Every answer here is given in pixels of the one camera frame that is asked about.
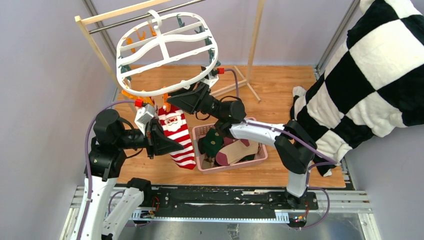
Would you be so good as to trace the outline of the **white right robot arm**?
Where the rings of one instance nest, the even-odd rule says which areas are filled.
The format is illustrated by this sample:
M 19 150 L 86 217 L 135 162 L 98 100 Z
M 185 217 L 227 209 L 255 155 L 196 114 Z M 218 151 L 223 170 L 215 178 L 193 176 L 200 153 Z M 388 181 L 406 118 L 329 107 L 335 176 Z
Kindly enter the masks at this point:
M 254 141 L 276 149 L 283 166 L 289 171 L 286 204 L 292 209 L 301 207 L 306 201 L 310 166 L 317 155 L 317 145 L 306 131 L 293 120 L 286 124 L 248 120 L 240 98 L 231 96 L 230 100 L 218 100 L 205 83 L 199 83 L 195 92 L 194 112 L 216 118 L 214 127 L 220 136 Z

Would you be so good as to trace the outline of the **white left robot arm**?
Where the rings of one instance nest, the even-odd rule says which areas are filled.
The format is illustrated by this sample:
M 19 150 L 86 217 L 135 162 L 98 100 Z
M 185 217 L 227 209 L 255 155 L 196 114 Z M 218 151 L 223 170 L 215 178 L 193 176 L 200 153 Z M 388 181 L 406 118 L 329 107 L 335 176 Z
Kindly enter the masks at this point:
M 161 108 L 149 97 L 132 98 L 129 104 L 137 107 L 134 123 L 122 118 L 114 103 L 95 116 L 88 127 L 95 135 L 85 137 L 84 193 L 71 239 L 116 240 L 136 207 L 157 203 L 151 182 L 133 178 L 109 210 L 111 193 L 129 158 L 126 150 L 144 150 L 149 158 L 170 155 L 180 168 L 196 167 L 185 115 L 198 113 L 209 96 L 209 86 L 200 82 L 166 94 Z

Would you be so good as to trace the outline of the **white round sock hanger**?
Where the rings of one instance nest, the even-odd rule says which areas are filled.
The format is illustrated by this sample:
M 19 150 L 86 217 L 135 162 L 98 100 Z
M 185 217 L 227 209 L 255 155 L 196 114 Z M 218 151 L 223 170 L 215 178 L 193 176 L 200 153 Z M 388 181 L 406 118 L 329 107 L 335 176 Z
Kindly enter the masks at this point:
M 130 28 L 118 41 L 116 46 L 116 81 L 127 93 L 138 97 L 153 97 L 167 94 L 169 92 L 188 87 L 199 82 L 212 69 L 218 65 L 219 48 L 206 21 L 198 14 L 186 11 L 159 15 L 155 10 L 149 10 L 146 21 Z M 163 31 L 168 27 L 165 22 L 168 19 L 190 18 L 194 22 L 174 29 Z M 155 35 L 128 43 L 128 39 L 138 30 L 150 26 Z M 141 67 L 125 70 L 154 49 L 159 49 L 160 55 L 157 60 L 147 63 Z M 183 79 L 178 83 L 160 88 L 158 90 L 144 91 L 135 90 L 129 78 L 142 74 L 165 65 L 174 64 L 199 54 L 209 55 L 208 64 L 197 75 Z

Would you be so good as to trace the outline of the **argyle brown sock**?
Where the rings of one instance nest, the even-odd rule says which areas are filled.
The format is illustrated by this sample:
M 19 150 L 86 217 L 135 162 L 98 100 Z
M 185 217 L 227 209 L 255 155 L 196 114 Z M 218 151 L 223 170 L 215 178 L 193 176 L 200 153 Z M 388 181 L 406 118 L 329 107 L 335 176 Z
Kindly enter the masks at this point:
M 214 168 L 216 161 L 214 157 L 205 156 L 205 158 L 202 161 L 201 167 L 203 170 Z

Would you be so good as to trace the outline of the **pink plastic basket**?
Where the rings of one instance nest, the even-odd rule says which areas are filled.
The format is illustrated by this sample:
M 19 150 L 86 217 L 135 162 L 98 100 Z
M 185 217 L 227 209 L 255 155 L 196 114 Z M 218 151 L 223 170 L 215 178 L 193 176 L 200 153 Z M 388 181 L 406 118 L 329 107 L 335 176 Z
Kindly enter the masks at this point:
M 195 126 L 192 136 L 196 166 L 203 174 L 254 166 L 268 158 L 264 144 L 221 137 L 213 124 Z

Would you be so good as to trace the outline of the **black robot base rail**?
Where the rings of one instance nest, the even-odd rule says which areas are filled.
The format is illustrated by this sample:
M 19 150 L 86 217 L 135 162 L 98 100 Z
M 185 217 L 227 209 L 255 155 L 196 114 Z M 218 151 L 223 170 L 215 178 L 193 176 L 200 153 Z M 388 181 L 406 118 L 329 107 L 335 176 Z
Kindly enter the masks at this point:
M 319 209 L 310 191 L 297 206 L 291 206 L 281 187 L 153 185 L 151 196 L 136 207 L 130 220 L 289 223 Z

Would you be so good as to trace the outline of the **red white striped sock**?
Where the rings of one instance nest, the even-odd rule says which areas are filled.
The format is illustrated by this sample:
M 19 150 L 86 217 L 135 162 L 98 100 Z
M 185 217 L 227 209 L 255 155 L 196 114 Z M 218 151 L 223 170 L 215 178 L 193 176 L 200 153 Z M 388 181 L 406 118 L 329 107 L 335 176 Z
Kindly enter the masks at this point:
M 183 149 L 169 154 L 172 160 L 180 168 L 193 170 L 197 164 L 184 112 L 173 105 L 164 104 L 158 109 L 157 115 L 164 135 L 183 146 Z

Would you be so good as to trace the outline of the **cream purple striped sock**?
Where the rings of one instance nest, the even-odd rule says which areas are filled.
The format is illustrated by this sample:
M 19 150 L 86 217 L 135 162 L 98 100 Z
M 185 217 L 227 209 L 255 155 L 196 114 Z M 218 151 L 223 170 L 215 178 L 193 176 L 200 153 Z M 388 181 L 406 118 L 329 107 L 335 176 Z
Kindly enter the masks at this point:
M 249 143 L 249 146 L 245 146 L 241 141 L 236 141 L 224 146 L 215 156 L 215 161 L 221 166 L 230 166 L 246 156 L 255 155 L 258 152 L 259 143 L 251 140 Z
M 250 142 L 247 139 L 233 139 L 233 138 L 229 138 L 229 137 L 223 138 L 223 145 L 228 146 L 228 145 L 230 145 L 234 142 L 237 142 L 237 141 L 241 141 L 246 147 L 248 147 L 250 145 Z

